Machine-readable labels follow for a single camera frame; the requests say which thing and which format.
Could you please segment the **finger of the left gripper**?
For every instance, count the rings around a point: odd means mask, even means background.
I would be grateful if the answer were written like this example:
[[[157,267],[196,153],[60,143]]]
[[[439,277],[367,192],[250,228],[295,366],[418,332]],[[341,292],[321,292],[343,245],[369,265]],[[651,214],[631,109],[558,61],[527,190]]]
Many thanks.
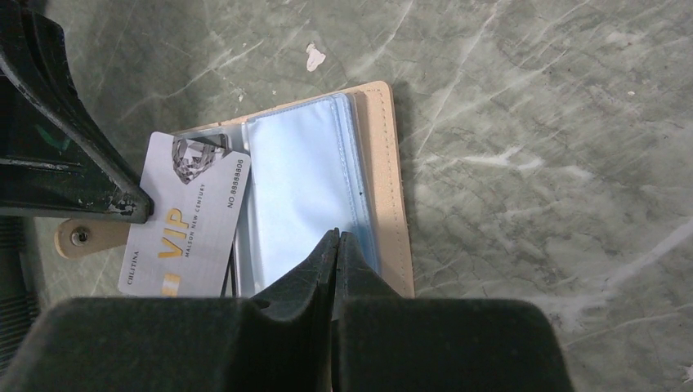
[[[63,29],[23,1],[1,3],[1,213],[141,224],[140,177],[74,87]]]

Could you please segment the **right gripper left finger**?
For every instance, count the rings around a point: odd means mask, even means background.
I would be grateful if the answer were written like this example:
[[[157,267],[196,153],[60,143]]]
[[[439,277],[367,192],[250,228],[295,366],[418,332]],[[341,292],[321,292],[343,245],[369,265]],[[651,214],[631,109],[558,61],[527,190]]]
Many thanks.
[[[34,324],[4,391],[329,391],[339,233],[252,298],[65,301]]]

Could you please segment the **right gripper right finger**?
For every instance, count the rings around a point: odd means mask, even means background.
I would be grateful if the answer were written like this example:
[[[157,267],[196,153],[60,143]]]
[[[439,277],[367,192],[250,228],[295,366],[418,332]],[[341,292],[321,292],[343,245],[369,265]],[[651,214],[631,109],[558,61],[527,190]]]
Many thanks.
[[[336,273],[336,391],[573,390],[552,326],[529,302],[404,298],[350,233]]]

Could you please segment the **silver VIP credit card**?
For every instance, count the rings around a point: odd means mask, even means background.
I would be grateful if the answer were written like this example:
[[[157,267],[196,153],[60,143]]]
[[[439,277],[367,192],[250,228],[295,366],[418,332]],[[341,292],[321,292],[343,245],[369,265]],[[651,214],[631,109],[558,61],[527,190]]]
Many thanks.
[[[154,212],[129,229],[119,291],[220,296],[250,163],[243,152],[152,133],[141,188],[152,198]]]

